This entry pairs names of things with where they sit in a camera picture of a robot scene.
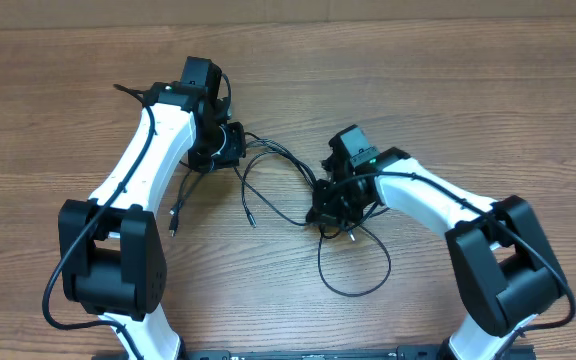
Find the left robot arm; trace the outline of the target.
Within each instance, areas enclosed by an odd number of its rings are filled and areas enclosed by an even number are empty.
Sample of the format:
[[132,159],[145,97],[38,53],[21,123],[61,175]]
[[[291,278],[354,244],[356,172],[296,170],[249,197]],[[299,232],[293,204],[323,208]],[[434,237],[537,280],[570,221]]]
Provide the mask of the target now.
[[156,215],[181,161],[200,175],[236,167],[246,155],[227,76],[210,59],[190,57],[181,77],[145,91],[128,89],[142,110],[134,137],[108,178],[85,201],[68,200],[58,215],[60,261],[42,298],[62,283],[65,297],[94,315],[90,326],[109,326],[125,359],[183,359],[185,345],[161,301],[167,264]]

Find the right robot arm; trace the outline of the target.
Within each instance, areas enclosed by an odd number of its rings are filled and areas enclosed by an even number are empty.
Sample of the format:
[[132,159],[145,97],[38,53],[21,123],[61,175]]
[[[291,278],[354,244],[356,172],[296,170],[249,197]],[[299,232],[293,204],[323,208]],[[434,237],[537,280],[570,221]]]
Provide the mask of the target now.
[[447,244],[467,315],[440,345],[401,346],[400,359],[532,359],[518,338],[567,325],[574,295],[530,204],[476,195],[432,174],[407,152],[379,151],[352,125],[329,141],[309,224],[352,233],[377,206],[401,211]]

